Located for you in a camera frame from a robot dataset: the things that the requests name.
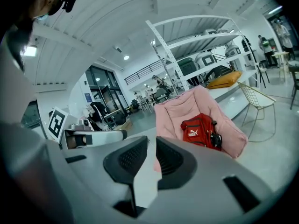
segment yellow pillow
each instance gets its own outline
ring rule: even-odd
[[[207,88],[216,89],[223,87],[230,87],[240,78],[242,72],[241,71],[233,71],[231,73],[226,74],[225,76],[219,77],[212,81]]]

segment red bag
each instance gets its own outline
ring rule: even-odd
[[[216,124],[216,121],[203,113],[183,121],[183,141],[221,151],[222,137],[216,134]]]

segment pink cushion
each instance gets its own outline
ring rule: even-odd
[[[198,86],[181,96],[155,105],[157,136],[183,139],[184,120],[204,113],[217,121],[216,132],[222,136],[222,149],[238,157],[248,142],[246,135],[222,112],[207,89]]]

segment white shelf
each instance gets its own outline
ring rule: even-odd
[[[238,82],[244,82],[247,79],[249,79],[250,77],[252,77],[254,74],[256,74],[256,70],[247,70],[244,71],[242,73],[242,75],[240,76],[240,78],[238,79]],[[233,88],[237,87],[238,83],[236,82],[235,84],[233,84],[230,87],[225,87],[225,88],[218,88],[218,89],[210,89],[209,93],[210,95],[216,99],[218,97],[220,97],[221,95],[224,95],[225,93],[231,91]]]
[[[185,78],[186,80],[188,80],[188,79],[190,79],[190,78],[192,78],[192,77],[194,77],[194,76],[198,76],[198,75],[200,75],[200,74],[202,74],[202,73],[204,73],[204,72],[210,71],[211,69],[214,69],[214,68],[216,68],[216,67],[218,67],[218,66],[221,66],[221,65],[226,66],[226,63],[228,63],[228,62],[230,62],[230,61],[233,61],[233,60],[235,60],[235,59],[239,59],[240,57],[245,56],[245,55],[247,55],[247,54],[250,54],[250,51],[247,51],[247,52],[238,54],[238,55],[236,55],[236,56],[232,56],[232,57],[227,58],[227,59],[225,59],[225,60],[219,61],[219,62],[217,62],[217,63],[215,63],[215,64],[208,65],[208,66],[206,66],[206,67],[204,67],[204,68],[202,68],[202,69],[200,69],[200,70],[197,70],[197,71],[195,71],[195,72],[190,73],[189,75],[184,76],[184,78]]]
[[[180,59],[200,51],[224,46],[240,35],[241,34],[239,33],[219,33],[200,35],[197,37],[193,36],[179,42],[169,44],[168,47],[171,49],[174,57],[176,59]]]
[[[238,89],[218,104],[226,116],[232,119],[239,114],[249,104],[249,102],[243,94],[243,91]]]
[[[153,24],[164,41],[171,41],[202,34],[206,29],[222,28],[231,18],[213,15],[191,15],[168,19]]]

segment gold wire chair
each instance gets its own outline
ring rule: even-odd
[[[249,101],[249,106],[247,108],[246,115],[244,117],[242,126],[244,125],[244,122],[245,122],[245,119],[247,117],[250,105],[254,106],[257,109],[257,114],[256,114],[255,120],[249,121],[249,122],[254,121],[254,124],[253,124],[251,132],[248,136],[248,139],[250,138],[250,136],[252,134],[252,131],[254,129],[256,121],[257,120],[263,120],[265,118],[265,108],[273,106],[273,111],[274,111],[274,133],[273,133],[273,135],[271,137],[263,140],[263,141],[251,141],[250,140],[250,142],[264,142],[266,140],[269,140],[276,133],[276,117],[275,117],[275,107],[274,107],[274,103],[276,102],[276,100],[274,98],[270,97],[270,96],[267,96],[267,95],[259,92],[258,90],[254,89],[254,88],[252,88],[248,85],[245,85],[245,84],[240,83],[240,82],[238,82],[238,84],[239,84],[240,88],[242,89],[246,99]],[[260,110],[263,110],[263,118],[262,119],[257,119],[257,116],[258,116],[258,113],[259,113]]]

